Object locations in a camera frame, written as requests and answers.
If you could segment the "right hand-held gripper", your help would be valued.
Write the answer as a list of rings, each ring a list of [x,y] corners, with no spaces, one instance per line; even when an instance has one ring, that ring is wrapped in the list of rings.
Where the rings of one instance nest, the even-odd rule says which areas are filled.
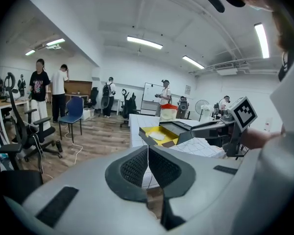
[[[221,111],[221,119],[202,123],[191,128],[194,138],[221,138],[222,148],[228,157],[239,155],[242,133],[256,120],[257,114],[250,100],[244,96],[236,100],[229,108]]]

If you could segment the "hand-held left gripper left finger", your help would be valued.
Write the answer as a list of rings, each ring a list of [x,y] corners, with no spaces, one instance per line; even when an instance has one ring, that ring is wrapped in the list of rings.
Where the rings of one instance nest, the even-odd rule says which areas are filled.
[[[90,159],[43,184],[22,204],[5,201],[34,235],[160,235],[141,183],[146,145]]]

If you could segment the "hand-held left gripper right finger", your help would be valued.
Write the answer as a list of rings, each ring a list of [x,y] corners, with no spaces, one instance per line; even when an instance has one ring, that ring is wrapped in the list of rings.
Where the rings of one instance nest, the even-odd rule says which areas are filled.
[[[240,162],[148,148],[148,166],[163,191],[161,225],[171,230],[206,209],[224,191]]]

